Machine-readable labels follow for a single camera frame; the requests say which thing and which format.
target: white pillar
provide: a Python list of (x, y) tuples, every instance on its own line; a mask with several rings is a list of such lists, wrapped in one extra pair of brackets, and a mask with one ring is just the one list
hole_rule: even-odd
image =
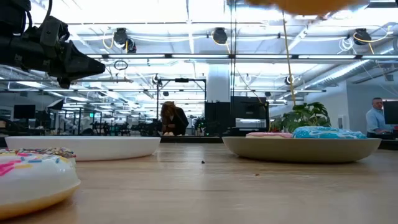
[(229, 65), (209, 65), (207, 78), (207, 102), (230, 102), (230, 72)]

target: dark hair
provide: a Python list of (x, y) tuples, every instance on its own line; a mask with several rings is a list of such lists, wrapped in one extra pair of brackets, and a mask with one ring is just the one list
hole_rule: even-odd
[(372, 103), (373, 103), (374, 100), (383, 100), (383, 99), (381, 97), (375, 97), (375, 98), (372, 99)]

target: plate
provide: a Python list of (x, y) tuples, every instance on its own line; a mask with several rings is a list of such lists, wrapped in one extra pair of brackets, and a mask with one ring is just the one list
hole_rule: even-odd
[(160, 138), (117, 136), (18, 136), (6, 137), (9, 149), (65, 147), (76, 154), (76, 161), (128, 159), (149, 156)]
[(370, 156), (381, 139), (265, 139), (223, 137), (233, 153), (250, 159), (281, 162), (340, 163)]

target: white frosted donut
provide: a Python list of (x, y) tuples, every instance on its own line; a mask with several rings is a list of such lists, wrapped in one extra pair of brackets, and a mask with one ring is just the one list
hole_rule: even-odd
[(247, 138), (269, 138), (269, 139), (286, 139), (292, 138), (290, 133), (260, 133), (254, 132), (246, 135)]
[(63, 157), (0, 154), (0, 220), (61, 202), (79, 185), (74, 166)]

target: man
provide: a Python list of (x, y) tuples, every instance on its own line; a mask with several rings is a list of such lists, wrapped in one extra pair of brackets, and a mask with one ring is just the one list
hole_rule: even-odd
[(372, 106), (372, 109), (366, 113), (368, 138), (377, 138), (377, 135), (392, 133), (394, 127), (386, 124), (386, 120), (384, 119), (382, 98), (373, 98)]

